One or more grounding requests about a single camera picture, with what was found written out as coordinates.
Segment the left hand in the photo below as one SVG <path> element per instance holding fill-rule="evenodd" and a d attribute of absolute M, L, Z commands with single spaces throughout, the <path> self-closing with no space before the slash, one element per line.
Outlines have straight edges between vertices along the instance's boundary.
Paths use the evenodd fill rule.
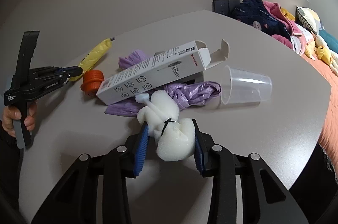
<path fill-rule="evenodd" d="M 26 129 L 28 131 L 32 131 L 35 128 L 36 112 L 37 112 L 37 104 L 33 102 L 30 104 L 28 108 L 28 114 L 24 121 Z M 3 109 L 2 127 L 10 136 L 15 137 L 15 129 L 14 129 L 13 121 L 20 121 L 20 119 L 21 119 L 21 112 L 16 107 L 6 106 Z"/>

